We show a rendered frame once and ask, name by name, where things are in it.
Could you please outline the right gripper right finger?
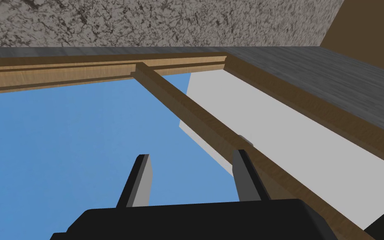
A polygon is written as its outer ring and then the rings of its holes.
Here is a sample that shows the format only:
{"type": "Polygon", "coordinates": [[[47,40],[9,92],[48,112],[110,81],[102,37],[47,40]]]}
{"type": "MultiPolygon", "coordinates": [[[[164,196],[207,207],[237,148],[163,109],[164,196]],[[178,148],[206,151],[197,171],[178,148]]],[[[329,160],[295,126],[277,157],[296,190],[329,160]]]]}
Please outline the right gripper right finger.
{"type": "Polygon", "coordinates": [[[239,201],[271,200],[245,150],[233,151],[232,173],[239,201]]]}

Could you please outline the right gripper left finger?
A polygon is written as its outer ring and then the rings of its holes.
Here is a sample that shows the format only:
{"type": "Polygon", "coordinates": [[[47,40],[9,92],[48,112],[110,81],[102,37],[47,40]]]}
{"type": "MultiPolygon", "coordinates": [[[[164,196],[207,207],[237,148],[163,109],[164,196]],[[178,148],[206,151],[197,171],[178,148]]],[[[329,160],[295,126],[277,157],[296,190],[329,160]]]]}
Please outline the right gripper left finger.
{"type": "Polygon", "coordinates": [[[127,178],[116,208],[148,206],[153,172],[149,154],[140,154],[127,178]]]}

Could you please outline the wooden framed window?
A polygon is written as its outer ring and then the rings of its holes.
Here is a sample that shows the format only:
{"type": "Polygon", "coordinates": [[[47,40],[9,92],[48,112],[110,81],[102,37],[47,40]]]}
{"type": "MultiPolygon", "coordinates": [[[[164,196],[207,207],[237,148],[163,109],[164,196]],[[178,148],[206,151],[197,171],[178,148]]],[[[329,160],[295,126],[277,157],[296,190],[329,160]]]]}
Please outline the wooden framed window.
{"type": "Polygon", "coordinates": [[[384,214],[365,230],[323,200],[303,181],[275,162],[267,150],[251,145],[164,75],[221,70],[240,79],[282,107],[315,122],[359,150],[384,160],[384,130],[226,52],[0,58],[0,93],[135,79],[232,165],[234,150],[245,150],[271,200],[85,211],[66,232],[51,240],[119,237],[157,216],[150,229],[173,237],[213,236],[278,240],[384,240],[384,214]]]}

